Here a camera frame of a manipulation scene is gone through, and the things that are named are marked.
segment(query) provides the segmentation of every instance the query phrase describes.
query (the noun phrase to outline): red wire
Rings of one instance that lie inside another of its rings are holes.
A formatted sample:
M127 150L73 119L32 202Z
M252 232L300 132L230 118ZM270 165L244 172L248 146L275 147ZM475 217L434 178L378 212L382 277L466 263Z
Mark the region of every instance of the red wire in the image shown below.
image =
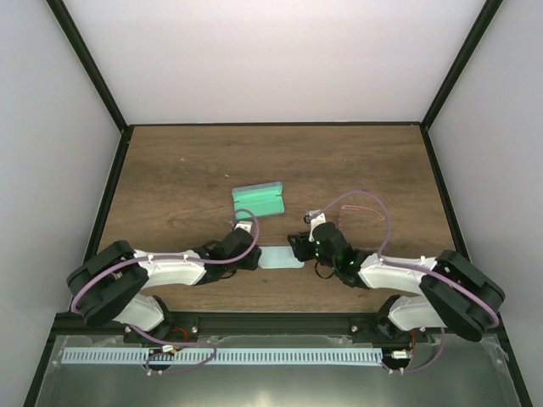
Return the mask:
M415 344L417 343L417 340L415 339L415 330L411 329L411 338L413 339L413 345L411 346L411 357L415 356Z
M181 332L183 336L185 337L185 342L188 340L188 332L185 331L183 328L176 326L174 328L171 328L172 332Z

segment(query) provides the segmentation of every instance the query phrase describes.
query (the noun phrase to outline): white backdrop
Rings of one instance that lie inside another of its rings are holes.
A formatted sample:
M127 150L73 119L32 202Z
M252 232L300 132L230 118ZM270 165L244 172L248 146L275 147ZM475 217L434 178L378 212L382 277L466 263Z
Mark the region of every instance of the white backdrop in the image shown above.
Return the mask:
M431 133L473 262L506 292L502 316L543 405L543 37L540 0L503 2Z
M119 132L46 2L0 2L0 405L21 406Z
M484 0L65 0L128 123L421 120Z

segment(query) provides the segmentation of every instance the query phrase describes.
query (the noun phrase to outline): white arm cover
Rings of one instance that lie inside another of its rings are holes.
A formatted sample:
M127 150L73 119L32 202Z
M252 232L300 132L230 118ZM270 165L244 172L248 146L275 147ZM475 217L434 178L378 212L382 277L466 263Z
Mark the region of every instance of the white arm cover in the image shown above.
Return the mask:
M142 250L134 250L136 257L158 256L162 253L147 253ZM193 250L178 253L180 256L187 255L192 258L200 258ZM193 286L205 275L203 263L179 260L156 260L142 261L139 263L148 272L149 280L143 288L164 286L165 284L185 284Z
M387 259L395 263L420 265L429 270L432 270L437 264L435 257L422 257L420 259L387 257ZM418 287L424 276L422 272L384 265L379 260L377 254L372 254L364 260L358 275L364 284L370 288L393 288L395 290L423 295L423 292Z

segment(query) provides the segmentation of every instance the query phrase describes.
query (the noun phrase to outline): green plastic container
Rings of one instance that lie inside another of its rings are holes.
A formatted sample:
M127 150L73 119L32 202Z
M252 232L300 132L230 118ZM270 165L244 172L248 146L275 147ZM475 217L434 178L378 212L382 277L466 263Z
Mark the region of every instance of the green plastic container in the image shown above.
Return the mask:
M283 184L268 182L267 184L251 185L232 189L234 209L248 209L257 218L280 215L285 212L283 203ZM239 212L237 220L249 219L249 214Z

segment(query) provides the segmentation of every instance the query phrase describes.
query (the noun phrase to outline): black frame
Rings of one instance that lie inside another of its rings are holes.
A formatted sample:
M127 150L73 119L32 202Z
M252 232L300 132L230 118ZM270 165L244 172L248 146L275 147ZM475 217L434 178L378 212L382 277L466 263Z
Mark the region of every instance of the black frame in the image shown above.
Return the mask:
M120 177L122 166L126 157L126 152L132 137L135 125L128 125L122 116L119 107L117 106L113 95L102 77L92 55L90 54L87 45L78 31L76 24L70 17L70 13L63 0L47 0L54 16L59 22L60 27L64 31L71 46L74 48L81 64L85 68L90 80L95 86L99 96L102 98L105 107L109 111L113 121L116 123L120 131L120 141L115 155L115 161L109 173L109 179L104 190L102 202L99 206L98 216L92 235L88 244L85 260L92 257L98 250L98 245L104 232L105 223L108 217L109 208L115 195L115 189ZM462 238L462 232L455 216L452 207L451 199L445 185L445 180L439 168L439 162L435 156L432 146L429 130L438 116L440 110L445 105L445 102L451 93L454 85L461 76L469 59L475 51L479 41L483 37L486 29L490 25L494 15L498 11L502 0L486 0L482 7L478 18L475 20L472 29L469 31L466 40L464 41L460 51L458 52L449 72L447 73L441 87L439 88L433 102L431 103L428 112L422 122L350 122L350 123L237 123L227 125L418 125L420 127L424 145L427 149L428 159L430 161L434 179L439 190L441 203L443 204L445 215L451 230L453 242L456 251L469 259L466 244ZM201 329L199 333L217 334L224 332L225 334L241 334L250 332L264 333L281 333L281 334L350 334L350 327L354 321L360 321L368 316L368 314L239 314L239 313L183 313L180 318L193 318L192 321L199 321ZM232 323L236 328L226 329ZM501 347L509 354L509 362L507 364L511 373L518 397L522 406L531 406L531 400L527 388L523 382L521 372L518 368L517 361L509 343L507 332L503 324L494 330L500 341ZM120 324L111 323L100 328L90 328L85 326L82 319L77 315L70 313L57 314L53 328L49 335L45 349L36 370L34 380L32 381L24 406L31 407L35 405L40 386L42 384L43 374L48 365L48 361L53 349L54 340L58 335L124 335L124 329ZM359 337L363 342L367 337Z

